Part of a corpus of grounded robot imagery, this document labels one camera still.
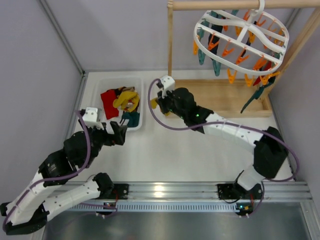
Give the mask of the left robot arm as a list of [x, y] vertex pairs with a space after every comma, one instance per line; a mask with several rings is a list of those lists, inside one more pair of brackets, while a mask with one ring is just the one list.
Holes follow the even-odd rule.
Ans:
[[0, 213], [5, 217], [3, 230], [8, 236], [34, 233], [80, 203], [108, 199], [115, 194], [115, 185], [109, 175], [100, 172], [72, 190], [51, 195], [77, 176], [76, 172], [82, 166], [88, 168], [103, 146], [125, 143], [127, 127], [112, 121], [111, 128], [112, 133], [96, 127], [74, 133], [64, 141], [62, 149], [48, 155], [24, 193], [12, 202], [0, 205]]

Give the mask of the aluminium mounting rail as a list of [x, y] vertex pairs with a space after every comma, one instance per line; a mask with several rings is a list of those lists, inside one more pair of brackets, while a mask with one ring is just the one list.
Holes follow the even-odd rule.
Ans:
[[[77, 188], [85, 182], [69, 182], [52, 196]], [[264, 182], [235, 203], [218, 197], [218, 184], [225, 182], [116, 182], [129, 184], [127, 200], [91, 199], [65, 211], [83, 212], [196, 212], [235, 213], [247, 216], [263, 203], [301, 203], [312, 200], [305, 182]]]

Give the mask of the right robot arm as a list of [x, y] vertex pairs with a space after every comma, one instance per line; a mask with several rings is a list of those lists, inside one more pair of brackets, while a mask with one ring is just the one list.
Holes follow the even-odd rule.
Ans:
[[231, 122], [213, 110], [197, 105], [193, 94], [185, 87], [161, 90], [155, 101], [163, 114], [175, 114], [192, 130], [220, 137], [252, 153], [252, 165], [243, 170], [233, 183], [233, 191], [238, 195], [248, 193], [264, 179], [274, 179], [288, 156], [276, 128], [270, 126], [266, 130], [253, 130]]

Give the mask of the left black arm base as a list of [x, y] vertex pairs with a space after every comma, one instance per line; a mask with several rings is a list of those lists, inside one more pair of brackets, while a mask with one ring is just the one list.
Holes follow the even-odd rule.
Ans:
[[129, 184], [116, 183], [110, 193], [94, 198], [97, 200], [127, 200], [129, 194]]

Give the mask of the white plastic basket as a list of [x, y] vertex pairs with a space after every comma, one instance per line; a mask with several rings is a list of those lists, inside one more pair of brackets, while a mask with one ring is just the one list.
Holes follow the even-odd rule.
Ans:
[[136, 131], [143, 123], [143, 81], [133, 76], [98, 80], [90, 104], [101, 109], [103, 122], [116, 121]]

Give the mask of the white round clip hanger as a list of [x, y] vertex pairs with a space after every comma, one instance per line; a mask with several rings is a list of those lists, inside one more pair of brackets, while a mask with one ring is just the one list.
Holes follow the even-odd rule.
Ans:
[[[193, 30], [199, 58], [207, 56], [247, 77], [277, 74], [287, 52], [289, 31], [279, 19], [265, 12], [265, 1], [258, 3], [243, 17], [224, 9], [207, 10]], [[224, 18], [212, 17], [211, 11]], [[222, 32], [211, 29], [211, 24], [223, 26]]]

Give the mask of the wooden drying rack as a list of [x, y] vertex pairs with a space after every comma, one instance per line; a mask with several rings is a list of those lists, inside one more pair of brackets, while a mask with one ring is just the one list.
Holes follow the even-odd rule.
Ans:
[[[198, 11], [198, 10], [223, 10], [223, 9], [254, 9], [259, 6], [256, 0], [213, 0], [213, 1], [174, 1], [167, 2], [167, 22], [168, 22], [168, 57], [167, 72], [172, 74], [173, 58], [173, 15], [175, 11]], [[278, 83], [285, 71], [295, 60], [306, 42], [320, 25], [320, 2], [318, 0], [268, 0], [265, 7], [267, 9], [284, 8], [314, 8], [299, 35], [289, 47], [288, 53], [284, 57], [283, 65], [279, 68], [279, 75], [276, 78]], [[224, 117], [245, 118], [245, 117], [269, 117], [272, 107], [269, 94], [274, 88], [268, 87], [258, 98], [258, 103], [249, 107], [244, 113], [240, 113], [241, 104], [252, 94], [255, 88], [245, 86], [244, 79], [236, 80], [234, 84], [229, 84], [225, 79], [179, 79], [180, 87], [190, 87], [195, 91], [195, 98], [206, 108], [212, 108]]]

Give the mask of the red sock in basket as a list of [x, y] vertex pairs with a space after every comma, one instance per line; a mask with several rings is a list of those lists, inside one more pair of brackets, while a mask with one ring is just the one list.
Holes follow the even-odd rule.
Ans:
[[109, 89], [106, 92], [100, 94], [100, 98], [103, 104], [104, 113], [107, 120], [116, 118], [119, 116], [119, 110], [114, 107], [113, 103], [117, 99], [114, 89]]

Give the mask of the dark green sock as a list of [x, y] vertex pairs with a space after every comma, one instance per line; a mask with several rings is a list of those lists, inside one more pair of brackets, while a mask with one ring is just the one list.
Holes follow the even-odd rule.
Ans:
[[260, 96], [262, 95], [262, 93], [264, 92], [264, 90], [267, 88], [267, 87], [270, 87], [271, 85], [274, 84], [276, 80], [276, 77], [273, 76], [271, 77], [267, 84], [266, 85], [261, 85], [254, 93], [253, 95], [249, 98], [249, 100], [244, 104], [244, 106], [242, 107], [240, 113], [242, 114], [245, 109], [250, 105], [250, 103], [253, 101], [253, 100], [258, 100], [260, 98]]

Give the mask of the yellow sock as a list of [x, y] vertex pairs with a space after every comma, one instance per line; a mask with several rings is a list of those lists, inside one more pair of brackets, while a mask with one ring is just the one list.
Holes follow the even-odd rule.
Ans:
[[157, 108], [158, 106], [158, 99], [157, 98], [153, 98], [149, 101], [151, 108], [154, 110]]
[[124, 91], [113, 102], [115, 108], [120, 108], [126, 112], [133, 112], [140, 102], [140, 96], [135, 91]]

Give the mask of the teal sock in basket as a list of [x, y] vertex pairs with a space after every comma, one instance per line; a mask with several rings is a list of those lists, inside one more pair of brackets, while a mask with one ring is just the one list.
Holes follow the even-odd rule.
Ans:
[[125, 124], [128, 128], [135, 128], [139, 125], [140, 122], [140, 113], [137, 111], [133, 112], [124, 112], [121, 117], [122, 120], [128, 120]]

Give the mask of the dark navy sock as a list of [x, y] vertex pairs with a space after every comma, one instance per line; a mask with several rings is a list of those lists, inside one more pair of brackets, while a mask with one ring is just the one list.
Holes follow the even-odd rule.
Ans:
[[[217, 19], [223, 19], [223, 18], [224, 18], [222, 15], [217, 14], [217, 13], [214, 12], [214, 11], [211, 11], [210, 15], [211, 15], [212, 17], [214, 17], [214, 18], [217, 18]], [[219, 33], [221, 33], [222, 30], [223, 30], [223, 26], [222, 26], [222, 25], [216, 25], [216, 24], [211, 24], [210, 28], [211, 28], [212, 30], [215, 30], [215, 31], [219, 32]]]

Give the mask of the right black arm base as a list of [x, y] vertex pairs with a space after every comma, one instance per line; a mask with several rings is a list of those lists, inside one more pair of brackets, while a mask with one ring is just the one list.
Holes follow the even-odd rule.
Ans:
[[243, 199], [248, 191], [237, 183], [219, 183], [217, 185], [218, 198], [232, 204]]

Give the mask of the brown striped sock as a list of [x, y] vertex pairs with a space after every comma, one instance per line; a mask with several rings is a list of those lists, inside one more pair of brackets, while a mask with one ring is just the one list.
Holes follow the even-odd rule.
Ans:
[[130, 87], [125, 87], [125, 86], [123, 86], [123, 87], [119, 87], [119, 88], [117, 89], [119, 95], [120, 95], [122, 92], [134, 92], [135, 90], [136, 90], [136, 89], [135, 89], [134, 86], [130, 86]]

